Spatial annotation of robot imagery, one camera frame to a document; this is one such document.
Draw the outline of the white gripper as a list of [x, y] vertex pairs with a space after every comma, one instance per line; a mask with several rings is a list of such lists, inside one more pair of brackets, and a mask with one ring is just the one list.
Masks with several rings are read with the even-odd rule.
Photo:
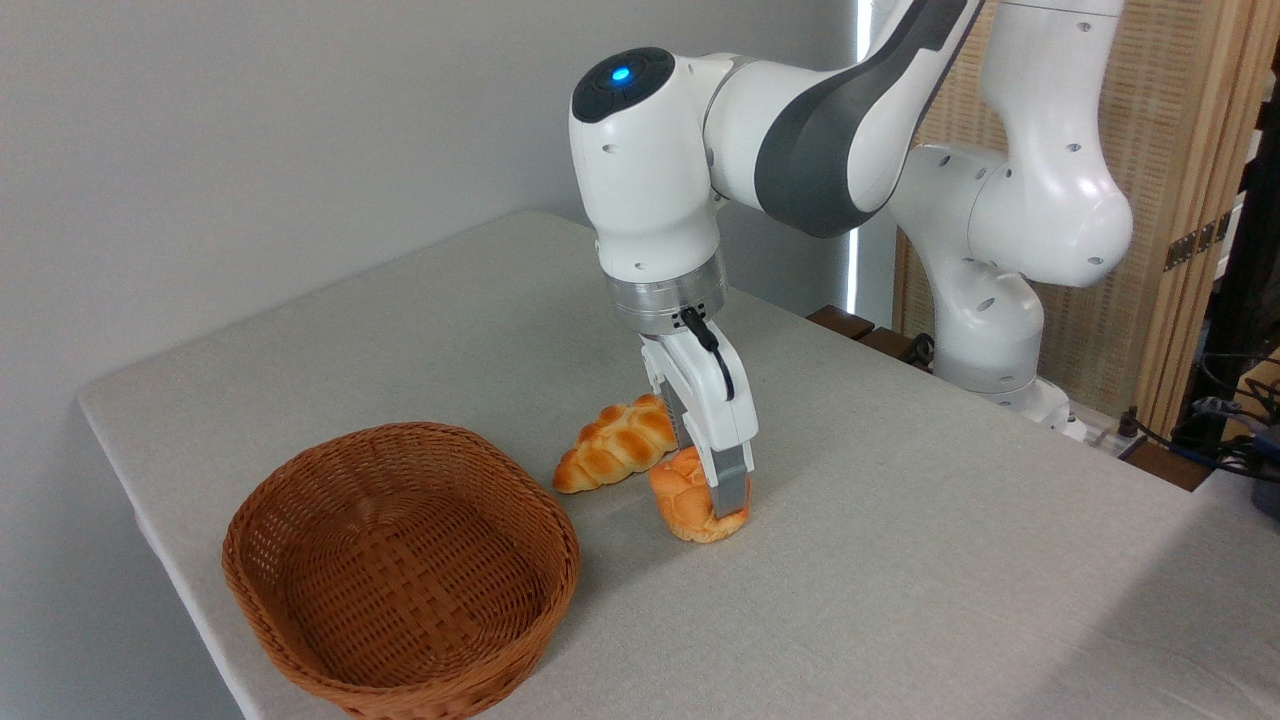
[[759, 425], [741, 357], [714, 322], [707, 328], [717, 341], [714, 351], [691, 331], [678, 331], [644, 334], [641, 355], [677, 448], [699, 448], [713, 514], [722, 519], [748, 506], [754, 469], [749, 443]]

